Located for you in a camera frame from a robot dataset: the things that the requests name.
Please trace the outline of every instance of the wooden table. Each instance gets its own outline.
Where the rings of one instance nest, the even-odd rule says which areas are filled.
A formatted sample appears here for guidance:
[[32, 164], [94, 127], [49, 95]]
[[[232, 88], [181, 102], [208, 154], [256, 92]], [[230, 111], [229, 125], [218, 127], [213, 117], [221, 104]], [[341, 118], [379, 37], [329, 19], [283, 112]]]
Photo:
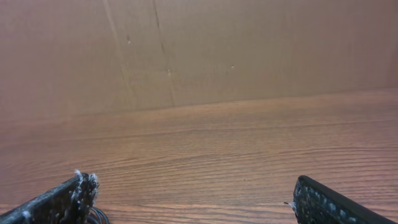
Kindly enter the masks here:
[[0, 124], [0, 212], [96, 172], [112, 223], [296, 223], [308, 175], [398, 222], [398, 90]]

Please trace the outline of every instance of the wall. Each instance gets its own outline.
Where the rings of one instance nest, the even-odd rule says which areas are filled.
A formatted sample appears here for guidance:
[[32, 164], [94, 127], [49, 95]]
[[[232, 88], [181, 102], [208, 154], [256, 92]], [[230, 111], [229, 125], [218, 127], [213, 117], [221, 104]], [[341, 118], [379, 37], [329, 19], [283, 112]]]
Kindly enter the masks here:
[[398, 3], [3, 0], [0, 120], [395, 85]]

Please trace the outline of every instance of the dark object at edge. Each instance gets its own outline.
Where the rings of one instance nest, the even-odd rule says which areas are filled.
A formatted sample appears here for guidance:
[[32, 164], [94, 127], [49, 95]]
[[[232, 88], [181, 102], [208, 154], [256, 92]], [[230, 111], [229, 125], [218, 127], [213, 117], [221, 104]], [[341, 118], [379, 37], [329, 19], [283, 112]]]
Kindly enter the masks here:
[[301, 224], [396, 224], [304, 175], [293, 196], [291, 206]]
[[0, 224], [23, 223], [109, 223], [106, 215], [93, 207], [98, 181], [95, 174], [78, 173], [59, 186], [0, 215]]

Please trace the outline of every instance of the brown cardboard panel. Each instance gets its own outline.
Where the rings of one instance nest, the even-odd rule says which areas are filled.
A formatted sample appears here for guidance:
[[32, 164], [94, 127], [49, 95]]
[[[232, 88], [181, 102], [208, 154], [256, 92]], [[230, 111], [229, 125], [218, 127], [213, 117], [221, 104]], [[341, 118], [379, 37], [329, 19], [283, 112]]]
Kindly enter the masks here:
[[379, 88], [393, 0], [156, 1], [175, 104]]
[[0, 119], [131, 110], [100, 1], [2, 1]]
[[137, 109], [172, 106], [167, 60], [154, 1], [104, 0], [114, 21], [126, 76], [137, 97]]

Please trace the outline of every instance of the black cable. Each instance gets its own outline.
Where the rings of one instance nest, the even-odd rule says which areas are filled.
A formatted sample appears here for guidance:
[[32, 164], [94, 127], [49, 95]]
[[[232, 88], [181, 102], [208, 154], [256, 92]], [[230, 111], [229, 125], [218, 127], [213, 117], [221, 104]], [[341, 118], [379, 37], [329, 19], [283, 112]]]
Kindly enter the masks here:
[[87, 223], [89, 224], [102, 224], [102, 221], [105, 221], [105, 224], [109, 224], [109, 220], [105, 213], [96, 207], [92, 207], [91, 211], [93, 213], [89, 214], [87, 217]]

